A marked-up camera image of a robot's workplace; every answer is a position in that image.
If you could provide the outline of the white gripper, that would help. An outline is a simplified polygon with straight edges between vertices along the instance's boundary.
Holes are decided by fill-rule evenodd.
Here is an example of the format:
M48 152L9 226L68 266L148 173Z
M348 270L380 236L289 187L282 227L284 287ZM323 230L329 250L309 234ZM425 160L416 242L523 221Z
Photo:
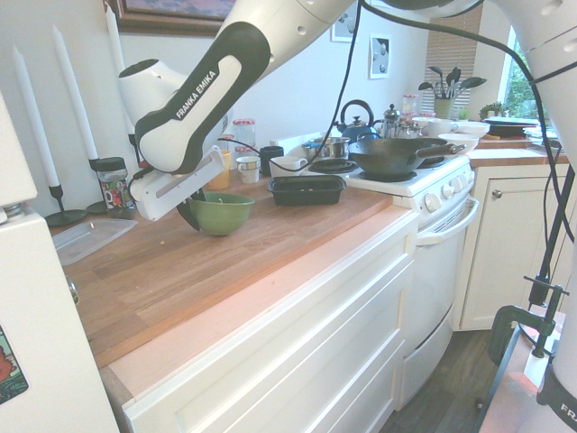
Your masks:
M142 217L157 221L177 207L179 215L195 230L200 230L197 218L186 200L206 201L201 189L224 171L224 157L217 146L212 146L198 166L189 174L171 175L157 170L134 180L129 187L135 205Z

